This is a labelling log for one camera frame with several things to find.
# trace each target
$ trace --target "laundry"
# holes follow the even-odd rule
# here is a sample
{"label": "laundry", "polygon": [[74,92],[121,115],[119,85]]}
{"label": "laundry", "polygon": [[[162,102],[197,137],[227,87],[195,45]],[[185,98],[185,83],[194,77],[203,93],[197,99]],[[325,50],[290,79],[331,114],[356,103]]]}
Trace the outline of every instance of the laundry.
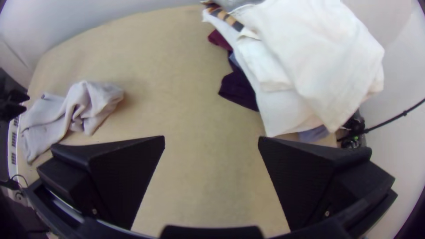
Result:
{"label": "laundry", "polygon": [[235,54],[233,52],[232,52],[232,54],[230,54],[229,60],[231,60],[232,63],[240,69],[240,65],[239,65],[238,61],[236,60]]}
{"label": "laundry", "polygon": [[208,35],[208,40],[216,46],[223,47],[226,50],[233,50],[233,48],[229,45],[229,43],[227,43],[227,41],[217,30],[214,30],[210,35]]}
{"label": "laundry", "polygon": [[202,15],[203,21],[211,23],[234,48],[235,58],[255,91],[256,102],[268,137],[307,131],[323,124],[295,90],[263,91],[259,81],[241,57],[239,49],[234,47],[238,31],[210,15],[206,10]]}
{"label": "laundry", "polygon": [[329,134],[330,133],[328,129],[324,125],[322,125],[311,130],[298,132],[298,139],[300,140],[300,142],[310,143],[324,139]]}
{"label": "laundry", "polygon": [[[203,16],[234,49],[256,93],[267,136],[321,125],[333,133],[361,103],[382,91],[384,50],[343,3],[264,0],[256,5],[258,2],[250,1],[228,13],[245,26],[240,32],[207,10]],[[255,44],[275,59],[260,54]],[[258,59],[277,64],[282,72],[272,73],[283,76],[287,89],[276,90],[272,84],[264,87],[260,78],[270,75],[261,73],[272,68],[265,64],[256,70],[253,63]]]}
{"label": "laundry", "polygon": [[92,135],[123,97],[115,85],[88,81],[72,85],[65,98],[45,93],[20,118],[20,144],[28,163],[60,141],[68,129]]}
{"label": "laundry", "polygon": [[243,24],[241,24],[238,20],[236,20],[233,16],[228,14],[220,5],[215,3],[213,0],[202,0],[202,4],[205,5],[206,11],[218,19],[226,22],[236,31],[241,31],[243,29]]}
{"label": "laundry", "polygon": [[254,32],[245,28],[243,24],[213,1],[202,1],[202,3],[206,5],[206,11],[210,15],[223,20],[235,30],[241,32],[241,35],[249,36],[241,37],[237,44],[248,68],[260,82],[262,90],[272,92],[292,88],[292,83],[281,64]]}
{"label": "laundry", "polygon": [[383,89],[384,49],[340,1],[265,0],[229,14],[249,30],[238,41],[255,32],[331,132],[357,110],[374,81]]}
{"label": "laundry", "polygon": [[233,73],[223,78],[218,94],[231,102],[258,112],[255,92],[247,77],[231,60],[229,60],[229,64]]}

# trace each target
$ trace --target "white cloth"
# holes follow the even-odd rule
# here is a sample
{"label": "white cloth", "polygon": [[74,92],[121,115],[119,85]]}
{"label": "white cloth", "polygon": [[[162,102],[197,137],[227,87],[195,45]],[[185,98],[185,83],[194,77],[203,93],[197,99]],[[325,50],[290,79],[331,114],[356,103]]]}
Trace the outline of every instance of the white cloth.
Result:
{"label": "white cloth", "polygon": [[245,27],[240,36],[237,41],[240,54],[262,90],[272,92],[293,88],[283,66],[257,34]]}
{"label": "white cloth", "polygon": [[202,12],[202,15],[203,21],[211,23],[232,46],[241,69],[255,91],[257,105],[268,137],[307,131],[323,124],[295,90],[263,91],[236,45],[239,32],[229,24],[211,16],[206,10]]}
{"label": "white cloth", "polygon": [[[340,0],[265,0],[230,14],[259,36],[330,132],[351,117],[375,81],[383,89],[385,51]],[[252,38],[251,31],[239,39]]]}
{"label": "white cloth", "polygon": [[107,83],[81,81],[66,98],[45,93],[20,117],[20,146],[28,161],[60,141],[68,129],[92,135],[124,97],[122,89]]}

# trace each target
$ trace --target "black plastic part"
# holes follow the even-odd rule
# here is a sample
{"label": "black plastic part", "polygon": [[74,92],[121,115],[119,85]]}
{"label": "black plastic part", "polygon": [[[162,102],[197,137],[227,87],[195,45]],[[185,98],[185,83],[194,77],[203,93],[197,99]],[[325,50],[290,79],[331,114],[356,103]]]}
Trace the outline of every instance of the black plastic part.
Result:
{"label": "black plastic part", "polygon": [[60,195],[61,200],[77,208],[84,216],[115,223],[89,173],[57,158],[43,163],[37,168],[37,172],[47,189]]}
{"label": "black plastic part", "polygon": [[[71,180],[69,178],[73,177],[71,172],[63,180],[58,177],[62,177],[67,169],[86,172],[102,203],[97,202],[97,198],[94,197],[96,194],[87,200],[83,200],[87,194],[78,197],[74,194],[69,201],[75,202],[79,198],[81,203],[76,206],[80,206],[82,203],[92,200],[93,204],[97,206],[95,209],[100,216],[111,215],[112,217],[112,220],[102,218],[103,220],[130,229],[164,148],[164,136],[87,146],[54,144],[51,147],[54,159],[51,160],[60,160],[68,166],[60,170],[50,167],[49,172],[41,166],[40,176],[47,183],[47,187],[50,185],[53,188],[63,189],[63,192],[58,192],[59,197],[69,198],[69,192],[72,192],[72,189],[77,185],[83,188],[81,182],[89,182],[89,180],[80,173],[76,173],[74,176],[78,179]],[[106,211],[99,208],[99,205],[104,205]]]}
{"label": "black plastic part", "polygon": [[43,222],[61,238],[69,238],[75,231],[77,221],[61,213],[48,199],[47,191],[41,180],[35,181],[23,192]]}
{"label": "black plastic part", "polygon": [[351,239],[337,219],[330,218],[313,226],[271,239]]}
{"label": "black plastic part", "polygon": [[265,137],[259,150],[292,231],[307,225],[337,171],[367,162],[372,153]]}
{"label": "black plastic part", "polygon": [[84,222],[69,239],[152,239],[152,237],[132,231],[120,231],[92,218],[84,218]]}
{"label": "black plastic part", "polygon": [[390,206],[394,203],[397,196],[398,195],[390,189],[386,197],[380,203],[378,203],[378,205],[373,210],[371,210],[361,220],[358,220],[356,224],[348,228],[349,235],[352,238],[360,238],[363,236],[387,212]]}
{"label": "black plastic part", "polygon": [[263,239],[258,227],[186,228],[166,226],[160,239]]}

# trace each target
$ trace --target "pile of clothes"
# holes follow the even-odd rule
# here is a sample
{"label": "pile of clothes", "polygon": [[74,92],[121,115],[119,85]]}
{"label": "pile of clothes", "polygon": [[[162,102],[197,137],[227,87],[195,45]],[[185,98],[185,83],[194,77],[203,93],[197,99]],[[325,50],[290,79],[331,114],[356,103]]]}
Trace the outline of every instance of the pile of clothes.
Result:
{"label": "pile of clothes", "polygon": [[219,94],[259,111],[266,135],[317,141],[383,90],[383,47],[340,0],[204,0],[233,73]]}

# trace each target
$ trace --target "black cable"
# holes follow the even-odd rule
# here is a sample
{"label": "black cable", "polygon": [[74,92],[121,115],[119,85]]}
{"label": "black cable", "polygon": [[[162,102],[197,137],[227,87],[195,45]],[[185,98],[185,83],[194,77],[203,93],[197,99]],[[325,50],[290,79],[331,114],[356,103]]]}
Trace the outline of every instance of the black cable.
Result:
{"label": "black cable", "polygon": [[21,177],[21,178],[23,178],[23,180],[25,181],[25,184],[27,185],[27,187],[28,187],[28,182],[27,182],[27,180],[25,179],[25,177],[24,176],[22,176],[22,175],[20,175],[20,174],[15,174],[15,175],[13,175],[10,179],[11,180],[13,180],[13,178],[14,177]]}
{"label": "black cable", "polygon": [[410,113],[412,110],[414,110],[414,109],[418,108],[418,107],[419,107],[421,104],[423,104],[424,102],[425,102],[425,99],[421,100],[419,103],[417,103],[417,104],[416,104],[416,105],[414,105],[413,107],[409,108],[408,110],[403,111],[403,113],[401,113],[401,114],[399,114],[399,115],[397,115],[397,116],[395,116],[395,117],[393,117],[393,118],[391,118],[391,119],[389,119],[389,120],[387,120],[387,121],[385,121],[385,122],[383,122],[383,123],[380,123],[380,124],[378,124],[378,125],[376,125],[376,126],[374,126],[374,127],[372,127],[372,128],[364,129],[364,130],[362,130],[361,132],[358,132],[358,133],[355,133],[355,134],[351,134],[351,135],[348,135],[348,136],[342,137],[342,138],[340,138],[340,139],[339,139],[339,140],[337,140],[337,141],[338,141],[338,142],[341,142],[341,141],[346,140],[346,139],[349,139],[349,138],[353,138],[353,137],[356,137],[356,136],[360,136],[360,135],[363,135],[363,134],[367,134],[367,133],[369,133],[369,132],[370,132],[370,131],[372,131],[372,130],[375,130],[375,129],[377,129],[377,128],[380,128],[380,127],[382,127],[382,126],[385,126],[385,125],[387,125],[387,124],[389,124],[389,123],[391,123],[391,122],[393,122],[393,121],[396,121],[396,120],[400,119],[401,117],[407,116],[407,114],[408,114],[408,113]]}

